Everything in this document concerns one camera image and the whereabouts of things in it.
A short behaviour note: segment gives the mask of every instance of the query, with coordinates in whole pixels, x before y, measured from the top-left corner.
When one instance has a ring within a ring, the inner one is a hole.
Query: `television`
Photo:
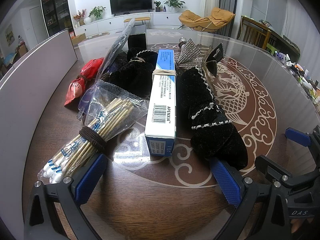
[[[110,0],[111,13],[151,10],[152,0]]]

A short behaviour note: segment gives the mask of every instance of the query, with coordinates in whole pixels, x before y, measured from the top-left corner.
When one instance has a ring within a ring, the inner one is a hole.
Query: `plant pot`
[[[84,18],[83,19],[84,24],[88,24],[90,22],[92,22],[92,19],[90,17]]]
[[[170,6],[170,7],[169,7],[169,10],[170,10],[170,12],[178,12],[179,8],[178,8],[178,7]]]

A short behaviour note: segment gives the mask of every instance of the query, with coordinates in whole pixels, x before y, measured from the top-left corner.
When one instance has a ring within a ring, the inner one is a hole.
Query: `red plastic wrapper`
[[[69,104],[73,99],[80,97],[84,93],[85,84],[95,77],[102,61],[103,58],[92,59],[84,65],[80,74],[69,85],[64,105]]]

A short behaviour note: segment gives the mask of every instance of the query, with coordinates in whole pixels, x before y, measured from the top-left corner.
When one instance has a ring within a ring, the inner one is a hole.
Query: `blue textured pad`
[[[296,143],[301,144],[304,147],[310,146],[311,145],[311,140],[310,136],[308,136],[305,133],[302,133],[298,130],[288,128],[285,130],[285,136],[289,139],[292,140]]]
[[[78,205],[87,203],[91,193],[97,185],[101,175],[107,167],[107,157],[104,154],[96,159],[82,180],[78,183],[75,190],[75,202]]]
[[[240,187],[234,181],[222,162],[217,158],[211,158],[210,170],[218,182],[228,203],[238,207],[241,202]]]

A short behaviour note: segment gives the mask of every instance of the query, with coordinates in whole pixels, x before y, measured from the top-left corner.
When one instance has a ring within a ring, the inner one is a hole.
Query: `blue and white box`
[[[174,51],[160,49],[156,69],[174,70]],[[171,156],[176,138],[175,76],[154,75],[145,136],[152,155]]]

